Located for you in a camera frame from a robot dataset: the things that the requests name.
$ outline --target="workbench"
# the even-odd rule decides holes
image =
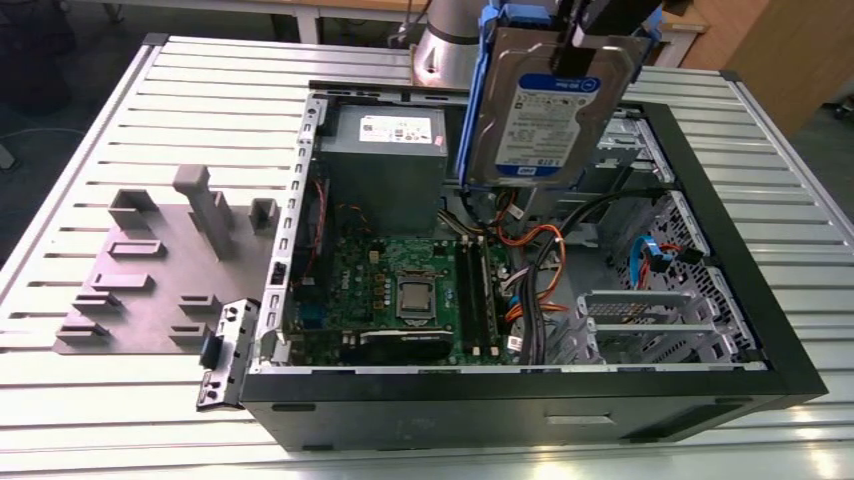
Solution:
[[[102,0],[80,0],[103,3]],[[411,20],[422,11],[426,0],[413,1]],[[122,21],[122,12],[116,5],[140,5],[147,7],[191,8],[223,10],[227,12],[265,13],[290,15],[297,18],[302,43],[321,43],[321,21],[323,18],[350,20],[375,20],[402,23],[406,18],[407,0],[114,0],[104,3],[111,21]],[[656,65],[678,67],[689,53],[698,35],[709,30],[709,23],[693,6],[684,16],[665,12],[662,23],[661,53]]]
[[[195,412],[194,356],[60,356],[54,332],[122,188],[184,203],[204,164],[231,205],[283,198],[313,78],[407,84],[406,51],[150,36],[0,273],[0,472],[92,478],[854,476],[854,231],[757,106],[717,72],[648,68],[830,394],[677,445],[286,452],[246,412]]]

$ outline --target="power supply label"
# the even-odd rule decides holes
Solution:
[[[359,141],[433,143],[430,118],[366,115],[359,122]]]
[[[575,114],[601,86],[594,77],[522,75],[495,159],[503,175],[542,177],[561,170],[581,131]]]

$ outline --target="red wire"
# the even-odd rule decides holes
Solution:
[[[542,303],[539,305],[539,308],[546,310],[547,312],[569,312],[570,311],[570,307],[565,305],[558,305],[554,303]],[[509,323],[522,316],[522,309],[519,309],[518,311],[511,310],[511,312],[507,312],[507,315],[505,316],[505,321]]]
[[[682,251],[682,247],[674,243],[662,243],[660,245],[662,250],[676,250],[677,252]],[[638,290],[644,290],[646,288],[646,279],[650,274],[650,256],[644,256],[644,265],[641,265],[641,271],[638,272]]]
[[[339,203],[338,204],[338,208],[350,208],[351,210],[354,210],[358,214],[359,214],[359,218],[362,219],[362,223],[365,223],[365,227],[362,227],[359,230],[371,233],[371,228],[369,227],[369,219],[365,218],[365,212],[362,211],[362,208],[359,208],[357,205],[349,205],[346,203]]]
[[[558,227],[555,227],[554,225],[541,225],[534,230],[531,230],[531,232],[529,232],[529,234],[518,241],[522,242],[525,240],[525,243],[530,242],[531,239],[537,236],[535,232],[541,229],[549,230],[554,233],[555,239],[559,243],[559,249],[561,249],[561,265],[558,266],[558,270],[555,271],[555,276],[551,278],[551,282],[549,283],[549,287],[546,288],[546,290],[543,290],[541,293],[537,294],[539,301],[545,302],[551,296],[551,294],[555,292],[555,289],[558,288],[558,283],[561,282],[561,275],[563,274],[563,268],[566,266],[566,243],[563,242],[563,234],[561,233],[561,230],[558,229]],[[507,321],[513,321],[515,318],[519,317],[519,315],[522,315],[522,304],[518,303],[507,312],[505,319]]]

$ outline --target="black plastic part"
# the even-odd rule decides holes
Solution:
[[[582,17],[585,34],[631,35],[661,3],[661,0],[594,0]]]
[[[664,255],[650,255],[650,270],[656,273],[665,273],[670,268],[673,260],[668,260]]]
[[[662,9],[668,13],[673,13],[676,16],[682,17],[692,6],[694,0],[665,0]]]
[[[590,3],[590,0],[561,0],[561,2],[558,3],[558,9],[555,12],[555,17],[558,21],[566,22],[567,19],[574,14],[573,9],[585,7],[585,4],[587,3]]]
[[[342,347],[342,362],[351,365],[419,365],[443,360],[454,350],[451,332],[401,332],[359,335],[359,343]]]
[[[377,251],[381,255],[386,253],[386,244],[383,242],[371,243],[371,250]]]
[[[303,445],[303,452],[334,452],[333,445]]]
[[[314,403],[274,403],[270,409],[274,412],[314,412],[318,405]]]
[[[475,307],[475,323],[478,332],[478,345],[481,354],[486,355],[491,346],[490,335],[490,315],[487,313],[490,305],[486,302],[486,279],[483,278],[483,252],[481,245],[471,245],[469,255],[469,273],[471,275],[471,298]]]
[[[219,363],[219,353],[223,350],[223,337],[218,337],[213,330],[209,330],[202,343],[202,354],[199,355],[199,365],[207,370],[214,370]]]
[[[623,440],[629,440],[631,443],[648,443],[658,442],[662,438],[669,438],[677,435],[682,430],[694,427],[697,424],[708,422],[709,420],[726,415],[742,408],[741,404],[722,404],[722,405],[698,405],[692,407],[685,412],[680,413],[672,418],[662,420],[661,422],[645,427],[642,430],[633,432]]]
[[[245,380],[247,402],[418,402],[590,397],[753,396],[757,407],[794,392],[774,372],[621,372],[566,374],[547,372],[469,373],[465,375],[254,375]],[[813,392],[800,402],[821,395]]]
[[[152,45],[155,47],[162,47],[170,41],[168,33],[148,33],[146,38],[143,39],[143,45]]]
[[[285,275],[287,274],[289,267],[282,262],[277,262],[273,266],[273,274],[270,275],[270,284],[285,284]]]
[[[439,40],[443,40],[455,45],[477,45],[481,41],[479,37],[462,37],[459,35],[451,35],[450,33],[443,32],[437,27],[434,27],[431,23],[427,23],[427,30],[430,30],[433,36]]]
[[[696,248],[684,249],[677,255],[677,260],[692,265],[697,265],[704,260],[704,252]]]
[[[558,49],[558,53],[553,58],[551,73],[558,77],[585,76],[597,56],[597,51],[591,48],[575,48],[567,42]]]
[[[457,301],[459,306],[459,327],[463,337],[463,351],[471,353],[477,345],[478,324],[474,313],[474,302],[471,298],[471,269],[469,264],[469,247],[457,246],[454,255],[457,266]]]
[[[721,77],[728,81],[728,82],[741,82],[742,81],[742,77],[738,76],[738,72],[736,70],[721,70]]]

